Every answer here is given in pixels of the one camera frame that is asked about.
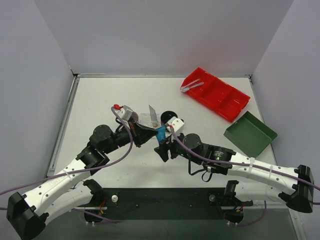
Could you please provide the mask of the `blue toothpaste tube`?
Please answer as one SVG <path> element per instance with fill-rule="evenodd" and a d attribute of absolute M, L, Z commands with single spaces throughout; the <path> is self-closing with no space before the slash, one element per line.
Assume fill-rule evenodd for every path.
<path fill-rule="evenodd" d="M 160 145 L 162 141 L 164 141 L 167 137 L 166 137 L 166 128 L 164 125 L 158 127 L 155 129 L 157 134 L 156 134 L 156 139 L 158 144 Z"/>

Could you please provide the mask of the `white orange-capped toothpaste tube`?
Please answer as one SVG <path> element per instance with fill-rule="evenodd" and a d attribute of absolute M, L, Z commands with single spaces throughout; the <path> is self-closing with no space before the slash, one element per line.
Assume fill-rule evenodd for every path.
<path fill-rule="evenodd" d="M 159 121 L 158 121 L 157 113 L 151 105 L 149 105 L 149 114 L 150 114 L 152 127 L 156 129 L 159 126 Z"/>

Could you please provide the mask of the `dark green mug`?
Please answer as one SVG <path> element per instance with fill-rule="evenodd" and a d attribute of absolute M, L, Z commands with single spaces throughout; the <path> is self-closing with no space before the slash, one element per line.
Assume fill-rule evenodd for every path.
<path fill-rule="evenodd" d="M 173 117 L 175 117 L 175 118 L 178 117 L 178 115 L 174 111 L 170 111 L 170 110 L 164 111 L 160 115 L 160 122 L 162 125 L 165 125 Z"/>

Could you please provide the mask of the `purple cup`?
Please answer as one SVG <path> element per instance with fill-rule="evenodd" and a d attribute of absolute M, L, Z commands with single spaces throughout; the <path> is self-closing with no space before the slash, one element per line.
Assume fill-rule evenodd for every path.
<path fill-rule="evenodd" d="M 132 113 L 131 117 L 135 122 L 139 121 L 139 115 L 135 111 Z"/>

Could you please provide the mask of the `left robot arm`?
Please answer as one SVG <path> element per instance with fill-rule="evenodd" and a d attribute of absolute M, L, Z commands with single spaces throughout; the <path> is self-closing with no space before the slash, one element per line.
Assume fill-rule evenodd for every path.
<path fill-rule="evenodd" d="M 16 192 L 8 199 L 6 218 L 22 240 L 32 240 L 46 225 L 71 210 L 106 198 L 104 189 L 91 177 L 109 162 L 108 154 L 129 144 L 141 147 L 157 131 L 130 121 L 113 132 L 108 125 L 97 126 L 87 146 L 57 175 L 24 194 Z"/>

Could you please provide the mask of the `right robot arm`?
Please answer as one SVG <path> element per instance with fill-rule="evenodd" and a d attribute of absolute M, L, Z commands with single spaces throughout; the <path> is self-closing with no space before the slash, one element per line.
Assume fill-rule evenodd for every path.
<path fill-rule="evenodd" d="M 273 201 L 301 213 L 312 213 L 314 179 L 310 167 L 265 163 L 221 146 L 203 143 L 195 133 L 169 136 L 154 151 L 166 162 L 180 156 L 201 165 L 205 172 L 249 179 L 230 180 L 224 195 L 239 202 Z"/>

